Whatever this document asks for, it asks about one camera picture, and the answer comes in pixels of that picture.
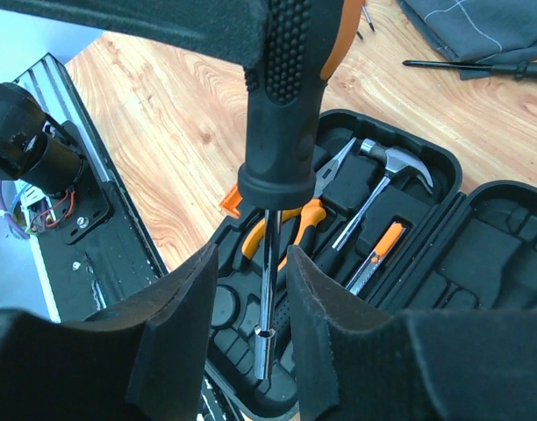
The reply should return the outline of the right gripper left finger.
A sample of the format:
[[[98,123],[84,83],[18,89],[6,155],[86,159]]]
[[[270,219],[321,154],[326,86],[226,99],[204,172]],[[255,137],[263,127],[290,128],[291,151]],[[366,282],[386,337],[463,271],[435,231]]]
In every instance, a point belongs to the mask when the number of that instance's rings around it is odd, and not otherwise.
[[[209,244],[83,321],[0,309],[0,420],[193,420],[218,280]]]

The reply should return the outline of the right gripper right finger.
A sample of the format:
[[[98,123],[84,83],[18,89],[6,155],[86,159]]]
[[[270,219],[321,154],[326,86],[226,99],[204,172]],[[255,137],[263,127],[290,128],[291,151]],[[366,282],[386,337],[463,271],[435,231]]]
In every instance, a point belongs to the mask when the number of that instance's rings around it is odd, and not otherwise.
[[[537,310],[385,313],[288,249],[303,420],[537,420]]]

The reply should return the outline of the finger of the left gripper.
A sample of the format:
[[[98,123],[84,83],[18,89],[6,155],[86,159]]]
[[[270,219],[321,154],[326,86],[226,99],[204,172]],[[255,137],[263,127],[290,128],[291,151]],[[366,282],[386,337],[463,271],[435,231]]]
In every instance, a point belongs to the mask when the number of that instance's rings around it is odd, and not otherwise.
[[[13,11],[120,32],[252,67],[269,21],[265,1],[0,1]]]

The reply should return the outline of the black handled nut driver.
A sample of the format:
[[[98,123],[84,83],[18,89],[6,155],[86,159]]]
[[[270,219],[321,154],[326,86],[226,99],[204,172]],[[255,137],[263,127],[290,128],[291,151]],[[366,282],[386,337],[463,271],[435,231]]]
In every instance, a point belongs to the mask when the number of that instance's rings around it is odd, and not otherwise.
[[[308,203],[311,166],[328,80],[351,47],[359,1],[270,1],[261,58],[246,71],[247,139],[238,190],[265,211],[260,319],[254,375],[265,380],[274,355],[273,314],[283,213]]]

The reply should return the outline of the orange utility knife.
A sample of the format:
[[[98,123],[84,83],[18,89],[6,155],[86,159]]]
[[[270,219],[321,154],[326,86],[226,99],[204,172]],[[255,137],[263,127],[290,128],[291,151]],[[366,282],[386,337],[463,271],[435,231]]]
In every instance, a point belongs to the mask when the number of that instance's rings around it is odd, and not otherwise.
[[[366,260],[356,269],[345,289],[353,295],[358,295],[366,286],[372,275],[377,271],[391,249],[398,243],[406,228],[400,222],[394,222],[379,241]]]

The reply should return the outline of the black plastic tool case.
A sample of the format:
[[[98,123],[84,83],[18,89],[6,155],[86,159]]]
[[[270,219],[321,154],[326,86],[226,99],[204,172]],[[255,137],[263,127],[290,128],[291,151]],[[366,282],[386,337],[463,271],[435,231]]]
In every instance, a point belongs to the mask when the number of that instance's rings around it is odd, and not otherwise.
[[[321,195],[283,214],[265,380],[262,213],[234,204],[212,236],[212,380],[256,420],[537,420],[537,189],[464,194],[448,150],[346,110],[314,168]]]

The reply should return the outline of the orange handled pliers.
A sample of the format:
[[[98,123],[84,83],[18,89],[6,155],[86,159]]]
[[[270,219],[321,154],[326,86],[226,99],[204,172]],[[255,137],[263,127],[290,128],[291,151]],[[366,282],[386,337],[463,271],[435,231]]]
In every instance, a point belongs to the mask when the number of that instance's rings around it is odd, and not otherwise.
[[[316,172],[315,190],[312,199],[301,208],[285,210],[282,214],[282,221],[299,217],[299,226],[294,246],[300,246],[306,253],[313,249],[317,226],[326,218],[326,209],[320,200],[327,185],[335,178],[340,167],[347,158],[351,148],[356,142],[356,138],[351,138],[338,153],[336,153],[325,165]],[[261,240],[264,237],[265,222],[258,222],[247,235],[241,246],[241,254],[247,261],[251,261],[259,249]]]

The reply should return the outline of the claw hammer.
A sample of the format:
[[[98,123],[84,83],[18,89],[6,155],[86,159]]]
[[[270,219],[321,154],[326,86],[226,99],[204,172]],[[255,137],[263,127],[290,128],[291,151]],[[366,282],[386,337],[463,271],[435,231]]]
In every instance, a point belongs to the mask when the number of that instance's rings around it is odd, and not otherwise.
[[[366,156],[380,161],[384,165],[382,179],[375,186],[363,206],[349,219],[347,225],[332,245],[321,253],[318,264],[319,269],[331,275],[340,262],[340,252],[346,245],[355,229],[362,223],[367,211],[377,197],[390,185],[391,181],[400,175],[415,175],[432,193],[433,178],[426,164],[414,153],[398,146],[386,147],[372,139],[365,139],[360,146],[360,152]]]

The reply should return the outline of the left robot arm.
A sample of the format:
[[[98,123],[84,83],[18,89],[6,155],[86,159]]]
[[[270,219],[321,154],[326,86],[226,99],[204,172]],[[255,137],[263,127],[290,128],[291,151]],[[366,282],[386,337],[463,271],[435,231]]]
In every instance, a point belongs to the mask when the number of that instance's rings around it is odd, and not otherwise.
[[[0,1],[0,10],[152,39],[243,67],[260,59],[269,18],[264,1]],[[47,178],[57,168],[32,172],[46,150],[46,121],[25,89],[0,83],[0,180],[23,179],[50,194],[75,183],[78,157],[62,182]]]

